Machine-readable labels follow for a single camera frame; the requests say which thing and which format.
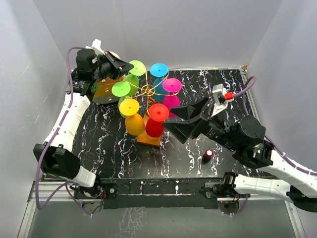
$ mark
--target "magenta disc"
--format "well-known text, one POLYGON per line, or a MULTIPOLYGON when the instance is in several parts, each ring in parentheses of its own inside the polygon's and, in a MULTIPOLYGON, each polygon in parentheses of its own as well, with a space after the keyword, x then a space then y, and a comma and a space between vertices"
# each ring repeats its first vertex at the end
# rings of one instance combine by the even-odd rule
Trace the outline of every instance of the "magenta disc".
POLYGON ((182 89, 182 83, 177 78, 168 78, 163 82, 163 88, 170 93, 176 93, 182 89))
POLYGON ((176 95, 174 96, 166 96, 163 100, 163 105, 165 105, 169 110, 169 118, 175 117, 176 115, 170 112, 171 108, 179 107, 180 101, 176 95))

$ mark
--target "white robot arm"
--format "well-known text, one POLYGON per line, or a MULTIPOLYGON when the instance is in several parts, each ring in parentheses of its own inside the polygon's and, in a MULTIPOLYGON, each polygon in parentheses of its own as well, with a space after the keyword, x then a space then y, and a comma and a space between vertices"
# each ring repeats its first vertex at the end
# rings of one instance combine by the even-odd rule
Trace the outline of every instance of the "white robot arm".
POLYGON ((236 194, 258 194, 293 202, 300 209, 317 212, 317 173, 303 167, 283 154, 278 154, 273 145, 264 139, 265 127, 253 116, 245 116, 228 126, 220 112, 234 100, 222 84, 212 89, 214 104, 208 99, 178 108, 172 112, 184 119, 169 119, 163 126, 181 143, 188 138, 204 134, 230 151, 233 157, 246 167, 258 169, 279 179, 251 178, 236 173, 225 173, 222 184, 205 184, 205 191, 223 197, 236 194))

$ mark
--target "floor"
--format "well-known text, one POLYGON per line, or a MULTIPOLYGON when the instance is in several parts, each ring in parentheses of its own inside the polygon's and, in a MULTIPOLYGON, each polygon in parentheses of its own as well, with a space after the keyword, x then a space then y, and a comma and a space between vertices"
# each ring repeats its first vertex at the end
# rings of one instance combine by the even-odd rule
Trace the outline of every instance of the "floor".
POLYGON ((121 208, 90 219, 73 202, 36 211, 28 238, 295 238, 284 201, 250 200, 234 217, 203 208, 121 208))

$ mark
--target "red button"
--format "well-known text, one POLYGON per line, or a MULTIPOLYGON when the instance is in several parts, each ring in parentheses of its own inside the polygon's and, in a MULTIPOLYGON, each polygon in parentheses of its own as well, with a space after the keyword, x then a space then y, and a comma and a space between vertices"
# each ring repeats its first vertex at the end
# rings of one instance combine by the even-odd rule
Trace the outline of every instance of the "red button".
POLYGON ((206 155, 208 158, 211 158, 211 157, 213 156, 213 151, 212 151, 212 150, 206 150, 205 155, 206 155))
POLYGON ((226 101, 233 99, 233 92, 226 93, 226 94, 224 95, 224 99, 225 99, 226 101))

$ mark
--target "table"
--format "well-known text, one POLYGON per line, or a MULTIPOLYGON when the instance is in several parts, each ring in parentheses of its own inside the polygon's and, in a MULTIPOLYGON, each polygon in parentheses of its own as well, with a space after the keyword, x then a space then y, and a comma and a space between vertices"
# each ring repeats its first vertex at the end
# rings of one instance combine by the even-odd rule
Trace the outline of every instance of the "table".
MULTIPOLYGON (((212 87, 222 83, 229 91, 239 92, 243 86, 240 69, 186 69, 171 70, 169 77, 183 84, 178 94, 181 106, 203 97, 212 97, 212 87)), ((148 79, 155 77, 148 72, 148 79)), ((145 76, 140 85, 145 84, 145 76)), ((145 96, 138 97, 139 114, 145 112, 145 96)), ((227 123, 234 123, 244 116, 242 99, 233 101, 225 110, 227 123)), ((164 131, 160 147, 136 142, 137 136, 127 133, 124 118, 117 103, 97 105, 91 103, 78 127, 73 153, 82 165, 102 179, 117 178, 220 178, 233 171, 247 176, 265 176, 264 173, 240 165, 232 158, 232 152, 204 135, 181 144, 167 130, 164 131), (201 158, 207 149, 215 153, 213 159, 202 165, 201 158)))

